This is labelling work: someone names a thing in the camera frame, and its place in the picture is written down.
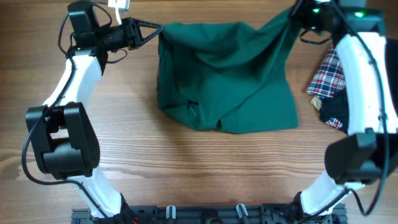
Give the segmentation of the green cloth bag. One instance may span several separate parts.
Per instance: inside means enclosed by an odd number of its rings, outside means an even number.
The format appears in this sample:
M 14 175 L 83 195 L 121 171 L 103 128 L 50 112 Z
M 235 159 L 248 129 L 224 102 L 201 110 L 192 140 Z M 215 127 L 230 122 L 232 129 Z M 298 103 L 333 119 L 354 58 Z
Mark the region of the green cloth bag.
M 158 48 L 159 109 L 197 131 L 296 128 L 285 63 L 299 32 L 288 11 L 258 29 L 245 22 L 164 25 Z

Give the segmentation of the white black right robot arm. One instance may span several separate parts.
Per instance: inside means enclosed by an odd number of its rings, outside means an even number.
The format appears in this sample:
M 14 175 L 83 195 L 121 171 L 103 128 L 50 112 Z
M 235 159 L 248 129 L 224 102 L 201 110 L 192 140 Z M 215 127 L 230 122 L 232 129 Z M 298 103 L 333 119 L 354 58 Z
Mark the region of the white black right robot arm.
M 384 14 L 365 3 L 297 1 L 289 17 L 305 31 L 329 32 L 348 97 L 348 135 L 330 144 L 325 171 L 297 195 L 302 220 L 328 215 L 347 196 L 377 183 L 368 216 L 397 167 L 397 112 L 386 69 Z

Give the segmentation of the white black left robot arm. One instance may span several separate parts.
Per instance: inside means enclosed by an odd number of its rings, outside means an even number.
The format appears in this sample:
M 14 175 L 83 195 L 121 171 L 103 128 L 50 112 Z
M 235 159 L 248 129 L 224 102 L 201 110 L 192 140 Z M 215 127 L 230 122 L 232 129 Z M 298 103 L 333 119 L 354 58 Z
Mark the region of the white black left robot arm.
M 27 110 L 29 131 L 24 149 L 32 148 L 37 167 L 53 176 L 54 185 L 68 184 L 77 189 L 87 203 L 93 223 L 137 223 L 136 214 L 123 195 L 107 180 L 99 168 L 100 144 L 86 105 L 109 63 L 110 52 L 138 49 L 149 41 L 141 33 L 152 29 L 152 36 L 162 32 L 162 25 L 127 17 L 101 25 L 96 16 L 99 5 L 75 1 L 68 5 L 70 21 L 69 48 L 64 50 L 65 71 L 54 92 L 43 105 Z

